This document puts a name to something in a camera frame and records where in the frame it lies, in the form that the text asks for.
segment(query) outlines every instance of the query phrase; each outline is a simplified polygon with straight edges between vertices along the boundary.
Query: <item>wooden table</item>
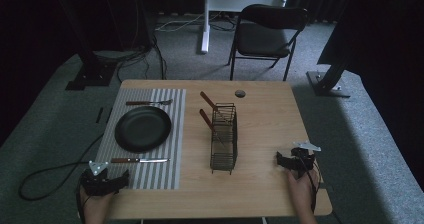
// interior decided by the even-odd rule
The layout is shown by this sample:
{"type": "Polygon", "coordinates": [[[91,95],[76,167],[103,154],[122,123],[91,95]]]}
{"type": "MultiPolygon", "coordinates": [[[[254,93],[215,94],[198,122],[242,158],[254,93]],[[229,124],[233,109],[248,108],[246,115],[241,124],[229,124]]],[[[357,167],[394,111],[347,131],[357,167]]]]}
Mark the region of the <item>wooden table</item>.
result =
{"type": "MultiPolygon", "coordinates": [[[[282,168],[275,154],[290,156],[294,141],[308,140],[291,87],[286,82],[127,80],[121,88],[186,89],[180,186],[177,190],[129,190],[115,195],[112,219],[271,217],[295,215],[282,168]],[[236,90],[246,96],[238,98],[236,90]],[[235,103],[238,158],[232,174],[209,167],[211,131],[199,115],[215,103],[235,103]]],[[[317,196],[316,215],[332,206],[325,189],[317,196]]]]}

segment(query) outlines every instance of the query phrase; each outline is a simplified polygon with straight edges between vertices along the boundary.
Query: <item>tripod base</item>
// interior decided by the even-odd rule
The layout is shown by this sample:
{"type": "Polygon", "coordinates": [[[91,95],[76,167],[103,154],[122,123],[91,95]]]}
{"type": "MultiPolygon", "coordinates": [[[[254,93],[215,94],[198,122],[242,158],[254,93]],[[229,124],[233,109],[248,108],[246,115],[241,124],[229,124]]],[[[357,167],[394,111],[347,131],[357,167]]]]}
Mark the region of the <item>tripod base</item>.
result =
{"type": "Polygon", "coordinates": [[[334,86],[331,90],[325,90],[321,88],[321,85],[319,82],[324,78],[325,74],[326,74],[325,72],[315,72],[315,71],[306,72],[309,82],[314,88],[315,95],[329,96],[329,97],[345,97],[345,98],[350,97],[350,94],[349,92],[346,91],[345,85],[342,80],[339,80],[336,86],[334,86]]]}
{"type": "Polygon", "coordinates": [[[75,80],[70,81],[65,90],[82,91],[86,86],[109,86],[117,64],[116,62],[108,62],[107,64],[102,63],[99,74],[95,75],[87,75],[83,65],[75,80]]]}

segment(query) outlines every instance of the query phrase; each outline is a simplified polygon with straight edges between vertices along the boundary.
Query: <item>small round object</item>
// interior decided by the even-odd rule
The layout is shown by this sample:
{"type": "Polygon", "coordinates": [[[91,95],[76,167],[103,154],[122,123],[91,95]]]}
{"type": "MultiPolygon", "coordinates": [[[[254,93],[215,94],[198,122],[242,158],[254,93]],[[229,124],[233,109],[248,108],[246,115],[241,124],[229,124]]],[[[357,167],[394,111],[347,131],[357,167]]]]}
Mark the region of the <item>small round object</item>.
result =
{"type": "Polygon", "coordinates": [[[166,112],[143,106],[121,117],[115,127],[115,140],[123,149],[141,153],[162,144],[170,131],[171,119],[166,112]]]}
{"type": "Polygon", "coordinates": [[[237,90],[235,94],[236,94],[236,97],[238,98],[243,98],[246,96],[246,92],[243,90],[237,90]]]}

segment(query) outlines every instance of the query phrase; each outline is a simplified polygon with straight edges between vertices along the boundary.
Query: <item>utensil holder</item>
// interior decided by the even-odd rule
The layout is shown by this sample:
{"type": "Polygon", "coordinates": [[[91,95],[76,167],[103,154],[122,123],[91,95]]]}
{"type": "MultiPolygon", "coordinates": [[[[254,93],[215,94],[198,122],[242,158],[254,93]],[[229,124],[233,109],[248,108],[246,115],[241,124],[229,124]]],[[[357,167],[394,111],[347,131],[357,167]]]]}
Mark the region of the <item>utensil holder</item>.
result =
{"type": "Polygon", "coordinates": [[[234,103],[217,103],[212,113],[211,159],[214,170],[232,173],[237,160],[237,112],[234,103]]]}

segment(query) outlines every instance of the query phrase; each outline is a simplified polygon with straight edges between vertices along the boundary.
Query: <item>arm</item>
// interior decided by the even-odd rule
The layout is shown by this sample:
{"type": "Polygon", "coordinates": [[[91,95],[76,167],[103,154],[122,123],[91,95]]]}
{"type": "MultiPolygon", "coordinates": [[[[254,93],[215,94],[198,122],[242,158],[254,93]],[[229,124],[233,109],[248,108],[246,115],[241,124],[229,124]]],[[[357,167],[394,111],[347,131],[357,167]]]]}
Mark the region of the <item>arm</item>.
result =
{"type": "MultiPolygon", "coordinates": [[[[296,180],[290,170],[284,169],[284,172],[287,175],[290,197],[300,223],[316,224],[317,221],[311,209],[312,185],[309,177],[307,175],[303,175],[301,178],[296,180]]],[[[314,170],[309,171],[309,173],[314,181],[314,185],[317,186],[317,173],[314,170]]]]}
{"type": "Polygon", "coordinates": [[[84,208],[85,224],[103,224],[109,209],[109,204],[114,193],[105,196],[89,197],[84,188],[81,188],[81,203],[84,208]]]}

